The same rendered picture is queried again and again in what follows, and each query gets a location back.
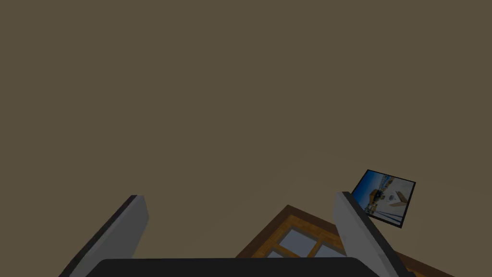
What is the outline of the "wooden framed window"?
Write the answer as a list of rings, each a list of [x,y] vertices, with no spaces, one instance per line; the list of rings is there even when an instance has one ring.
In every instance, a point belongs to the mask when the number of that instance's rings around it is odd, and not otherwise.
[[[336,226],[291,205],[285,206],[238,258],[345,257]]]

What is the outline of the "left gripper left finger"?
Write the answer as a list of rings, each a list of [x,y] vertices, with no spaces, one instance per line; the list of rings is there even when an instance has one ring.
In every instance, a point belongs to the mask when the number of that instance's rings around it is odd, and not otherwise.
[[[131,195],[70,260],[59,277],[87,277],[106,259],[134,256],[149,221],[143,195]]]

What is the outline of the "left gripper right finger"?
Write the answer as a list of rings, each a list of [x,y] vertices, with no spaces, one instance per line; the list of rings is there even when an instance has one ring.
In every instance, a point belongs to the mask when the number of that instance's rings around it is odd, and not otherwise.
[[[416,277],[351,193],[335,193],[333,218],[348,257],[361,261],[378,277]]]

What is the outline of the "black framed blue picture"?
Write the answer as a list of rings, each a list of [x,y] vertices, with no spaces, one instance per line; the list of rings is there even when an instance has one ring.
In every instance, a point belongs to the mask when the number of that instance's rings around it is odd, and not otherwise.
[[[416,182],[367,170],[351,194],[369,217],[403,228]]]

